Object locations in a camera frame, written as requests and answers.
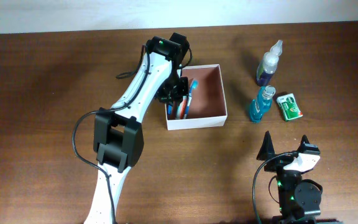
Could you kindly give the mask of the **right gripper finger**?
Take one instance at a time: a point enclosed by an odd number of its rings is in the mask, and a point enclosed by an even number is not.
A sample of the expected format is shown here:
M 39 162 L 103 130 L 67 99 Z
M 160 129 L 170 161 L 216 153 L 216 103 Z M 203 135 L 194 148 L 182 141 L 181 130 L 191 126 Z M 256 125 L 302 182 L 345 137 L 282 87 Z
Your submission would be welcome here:
M 275 156 L 272 138 L 269 131 L 265 132 L 264 140 L 256 157 L 259 161 L 266 161 Z
M 307 148 L 309 147 L 309 140 L 307 138 L 307 136 L 304 134 L 301 138 L 301 142 L 300 145 L 298 147 L 298 151 L 299 152 L 304 152 L 305 150 L 307 150 Z

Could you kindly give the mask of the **blue white toothbrush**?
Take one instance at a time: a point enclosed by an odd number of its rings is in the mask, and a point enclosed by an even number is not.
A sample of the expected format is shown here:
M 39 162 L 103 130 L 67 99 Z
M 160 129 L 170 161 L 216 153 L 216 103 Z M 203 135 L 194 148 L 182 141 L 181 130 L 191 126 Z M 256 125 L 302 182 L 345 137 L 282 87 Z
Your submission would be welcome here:
M 184 119 L 186 119 L 187 116 L 188 116 L 191 101 L 192 101 L 192 92 L 193 92 L 193 90 L 197 89 L 197 86 L 198 86 L 198 81 L 193 79 L 192 83 L 191 83 L 191 86 L 190 86 L 189 93 L 188 93 L 188 98 L 187 98 L 187 101 L 186 101 L 186 108 L 185 108 L 185 113 L 184 113 L 184 116 L 183 116 Z

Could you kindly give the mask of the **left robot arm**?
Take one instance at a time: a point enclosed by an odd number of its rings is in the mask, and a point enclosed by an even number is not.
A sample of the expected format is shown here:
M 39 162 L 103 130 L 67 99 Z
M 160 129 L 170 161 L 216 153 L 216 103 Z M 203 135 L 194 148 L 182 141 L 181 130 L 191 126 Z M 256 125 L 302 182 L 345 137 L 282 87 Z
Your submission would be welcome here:
M 134 78 L 124 94 L 109 109 L 93 112 L 93 150 L 98 179 L 86 223 L 116 223 L 116 210 L 125 179 L 144 148 L 142 120 L 152 100 L 166 105 L 182 102 L 189 94 L 188 79 L 181 74 L 190 53 L 186 36 L 173 33 L 169 39 L 153 37 L 143 46 Z

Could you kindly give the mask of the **blue disposable razor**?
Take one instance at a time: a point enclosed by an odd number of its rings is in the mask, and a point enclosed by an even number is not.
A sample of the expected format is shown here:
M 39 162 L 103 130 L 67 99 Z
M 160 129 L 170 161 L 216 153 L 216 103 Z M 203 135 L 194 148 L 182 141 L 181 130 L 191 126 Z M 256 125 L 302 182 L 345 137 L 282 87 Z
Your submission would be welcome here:
M 167 105 L 167 119 L 170 119 L 172 117 L 172 111 L 173 111 L 173 106 Z

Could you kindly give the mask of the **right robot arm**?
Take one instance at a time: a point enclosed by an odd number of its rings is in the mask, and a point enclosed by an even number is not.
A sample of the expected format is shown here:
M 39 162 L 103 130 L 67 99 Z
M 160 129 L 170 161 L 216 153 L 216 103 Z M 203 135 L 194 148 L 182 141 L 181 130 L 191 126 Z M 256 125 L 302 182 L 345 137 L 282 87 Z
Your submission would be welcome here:
M 279 224 L 333 224 L 341 223 L 337 219 L 320 220 L 320 204 L 323 186 L 302 175 L 313 170 L 321 158 L 318 146 L 311 144 L 307 136 L 302 136 L 295 151 L 277 154 L 273 147 L 269 131 L 265 132 L 257 160 L 262 161 L 252 181 L 252 205 L 258 223 L 262 223 L 256 206 L 256 182 L 261 170 L 273 172 L 277 181 L 280 214 L 272 217 L 270 223 Z

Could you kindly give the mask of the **blue mouthwash bottle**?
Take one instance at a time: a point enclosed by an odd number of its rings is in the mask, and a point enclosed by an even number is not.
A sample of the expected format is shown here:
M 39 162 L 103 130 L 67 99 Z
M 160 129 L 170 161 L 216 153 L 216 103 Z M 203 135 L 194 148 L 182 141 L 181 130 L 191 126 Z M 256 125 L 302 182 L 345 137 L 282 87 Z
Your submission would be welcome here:
M 262 86 L 256 99 L 252 100 L 249 108 L 250 120 L 253 123 L 259 123 L 263 115 L 271 108 L 276 89 L 271 86 Z

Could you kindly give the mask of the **green toothpaste tube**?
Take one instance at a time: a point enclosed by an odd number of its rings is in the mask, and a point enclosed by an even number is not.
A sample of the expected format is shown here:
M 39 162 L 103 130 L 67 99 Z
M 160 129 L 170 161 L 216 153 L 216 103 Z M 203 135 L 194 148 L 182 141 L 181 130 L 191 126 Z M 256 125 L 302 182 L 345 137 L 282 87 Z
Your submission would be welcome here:
M 175 119 L 182 119 L 184 117 L 184 113 L 187 106 L 187 99 L 188 99 L 187 96 L 183 96 L 182 101 L 178 104 L 175 114 Z

